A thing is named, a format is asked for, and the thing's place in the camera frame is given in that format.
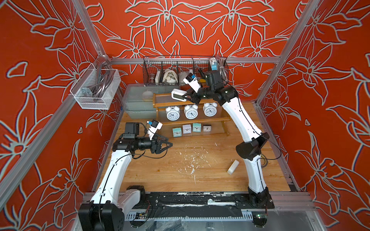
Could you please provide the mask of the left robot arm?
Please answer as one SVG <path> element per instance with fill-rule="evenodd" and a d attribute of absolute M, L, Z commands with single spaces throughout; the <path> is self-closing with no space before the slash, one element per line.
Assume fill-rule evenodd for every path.
<path fill-rule="evenodd" d="M 112 156 L 108 169 L 97 191 L 88 203 L 83 203 L 78 211 L 82 230 L 84 231 L 121 231 L 126 216 L 137 205 L 145 201 L 143 186 L 130 186 L 124 196 L 119 198 L 120 187 L 125 172 L 134 158 L 144 154 L 136 151 L 146 150 L 161 154 L 172 147 L 168 138 L 157 134 L 163 124 L 157 120 L 144 125 L 144 135 L 140 136 L 140 123 L 127 122 L 125 132 L 112 146 Z"/>

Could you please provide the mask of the white twin-bell clock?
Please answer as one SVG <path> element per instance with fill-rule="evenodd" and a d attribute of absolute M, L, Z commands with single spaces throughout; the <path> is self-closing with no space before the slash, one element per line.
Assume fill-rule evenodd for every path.
<path fill-rule="evenodd" d="M 198 116 L 198 106 L 186 105 L 184 107 L 184 113 L 187 119 L 195 119 Z"/>
<path fill-rule="evenodd" d="M 207 117 L 213 117 L 217 113 L 217 103 L 205 103 L 203 105 L 203 112 Z"/>
<path fill-rule="evenodd" d="M 180 107 L 178 106 L 169 106 L 165 111 L 169 121 L 177 121 L 180 118 Z"/>

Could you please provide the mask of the mint square alarm clock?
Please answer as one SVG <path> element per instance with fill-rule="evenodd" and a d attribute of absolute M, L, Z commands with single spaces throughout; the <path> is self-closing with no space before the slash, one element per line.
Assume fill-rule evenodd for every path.
<path fill-rule="evenodd" d="M 172 135 L 174 138 L 176 137 L 182 137 L 182 129 L 181 128 L 173 128 L 172 129 Z"/>

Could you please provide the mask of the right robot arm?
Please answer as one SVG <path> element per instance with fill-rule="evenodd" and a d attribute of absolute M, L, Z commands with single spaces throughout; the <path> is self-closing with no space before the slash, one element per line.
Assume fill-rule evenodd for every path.
<path fill-rule="evenodd" d="M 261 154 L 262 147 L 269 141 L 269 134 L 255 125 L 244 109 L 237 90 L 224 83 L 219 71 L 211 70 L 201 76 L 206 80 L 206 87 L 201 86 L 194 74 L 185 77 L 184 83 L 191 87 L 185 97 L 195 104 L 201 99 L 213 99 L 229 114 L 243 139 L 236 146 L 236 151 L 247 169 L 249 203 L 254 208 L 267 205 L 270 193 L 262 173 Z"/>

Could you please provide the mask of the white cylinder device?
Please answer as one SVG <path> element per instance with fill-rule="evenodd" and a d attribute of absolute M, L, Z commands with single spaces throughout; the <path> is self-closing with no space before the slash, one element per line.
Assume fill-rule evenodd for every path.
<path fill-rule="evenodd" d="M 239 166 L 240 162 L 238 160 L 234 160 L 234 162 L 231 164 L 231 166 L 229 167 L 229 169 L 227 170 L 227 173 L 229 175 L 232 175 L 236 168 Z"/>

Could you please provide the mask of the white square alarm clock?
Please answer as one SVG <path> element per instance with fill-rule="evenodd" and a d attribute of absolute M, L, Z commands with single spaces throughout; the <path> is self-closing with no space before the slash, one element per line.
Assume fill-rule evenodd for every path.
<path fill-rule="evenodd" d="M 183 125 L 183 134 L 190 134 L 192 132 L 192 127 L 190 124 Z"/>

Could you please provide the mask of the white twin-bell clock front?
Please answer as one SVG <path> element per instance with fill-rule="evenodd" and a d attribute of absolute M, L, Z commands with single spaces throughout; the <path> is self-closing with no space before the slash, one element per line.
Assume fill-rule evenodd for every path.
<path fill-rule="evenodd" d="M 169 121 L 177 121 L 180 118 L 180 107 L 178 106 L 169 106 L 165 111 Z"/>

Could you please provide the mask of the white digital clock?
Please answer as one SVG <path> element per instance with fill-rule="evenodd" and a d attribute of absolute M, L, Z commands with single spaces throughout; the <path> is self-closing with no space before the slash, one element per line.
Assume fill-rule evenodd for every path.
<path fill-rule="evenodd" d="M 186 102 L 187 91 L 180 90 L 180 89 L 173 89 L 171 92 L 171 98 L 177 101 Z"/>

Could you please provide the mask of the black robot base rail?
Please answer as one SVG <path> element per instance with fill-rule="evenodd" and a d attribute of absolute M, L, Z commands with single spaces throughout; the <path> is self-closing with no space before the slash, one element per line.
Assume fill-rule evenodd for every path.
<path fill-rule="evenodd" d="M 150 192 L 133 211 L 148 212 L 149 218 L 251 219 L 275 205 L 271 196 L 255 206 L 248 193 Z"/>

